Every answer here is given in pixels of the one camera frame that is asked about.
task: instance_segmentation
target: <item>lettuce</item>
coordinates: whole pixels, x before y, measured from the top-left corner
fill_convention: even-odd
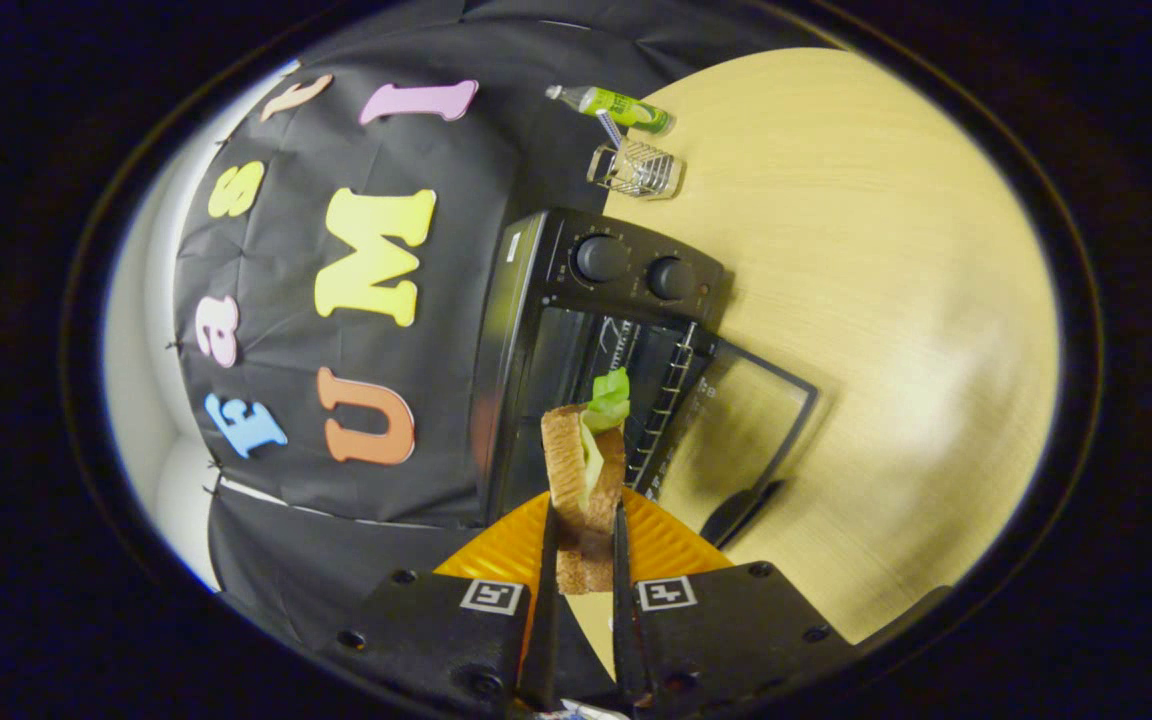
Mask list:
[[[611,373],[594,378],[594,397],[581,414],[582,423],[589,432],[598,434],[604,430],[614,429],[630,416],[630,376],[624,367],[612,370]]]
[[[602,453],[598,450],[594,434],[615,429],[630,416],[630,376],[624,367],[594,378],[594,396],[579,415],[579,441],[585,452],[585,492],[581,493],[579,508],[589,507],[598,475],[602,472]]]

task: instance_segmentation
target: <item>sandwich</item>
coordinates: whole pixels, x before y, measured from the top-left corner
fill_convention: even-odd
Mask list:
[[[558,513],[558,592],[612,590],[612,529],[626,485],[626,369],[594,379],[594,396],[540,418],[550,501]]]

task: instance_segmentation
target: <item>wooden table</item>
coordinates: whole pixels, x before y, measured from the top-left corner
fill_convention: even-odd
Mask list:
[[[733,270],[719,334],[826,393],[727,555],[774,562],[859,642],[958,579],[1029,486],[1060,361],[1033,228],[963,129],[847,51],[750,55],[645,100],[677,126],[630,135],[685,160],[681,191],[605,211]],[[679,482],[662,507],[684,515]],[[609,598],[573,608],[608,662]]]

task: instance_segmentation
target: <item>bread slice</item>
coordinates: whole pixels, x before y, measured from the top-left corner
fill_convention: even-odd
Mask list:
[[[585,452],[579,445],[579,414],[584,406],[562,406],[540,418],[540,442],[545,448],[545,473],[550,475],[550,501],[562,520],[567,544],[585,529],[579,507],[585,492]]]
[[[563,594],[612,590],[612,529],[626,484],[626,432],[605,430],[594,437],[602,470],[589,493],[585,509],[585,452],[581,448],[579,414],[584,406],[563,406],[540,418],[550,501],[559,517],[558,591]]]

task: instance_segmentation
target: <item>wire mesh cup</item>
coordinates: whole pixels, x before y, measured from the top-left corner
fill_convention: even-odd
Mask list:
[[[677,195],[684,161],[645,142],[623,138],[621,147],[599,145],[590,160],[589,182],[645,200]]]

